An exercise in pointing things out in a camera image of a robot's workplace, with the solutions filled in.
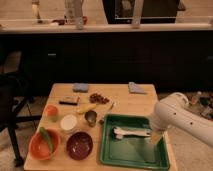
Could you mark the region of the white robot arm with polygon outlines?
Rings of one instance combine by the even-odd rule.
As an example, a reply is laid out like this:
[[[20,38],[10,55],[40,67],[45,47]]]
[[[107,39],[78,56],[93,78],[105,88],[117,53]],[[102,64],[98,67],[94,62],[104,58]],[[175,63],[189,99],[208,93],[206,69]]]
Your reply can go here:
[[[189,100],[175,92],[157,101],[149,116],[151,140],[156,145],[170,125],[184,130],[213,148],[213,121],[201,118],[187,110]]]

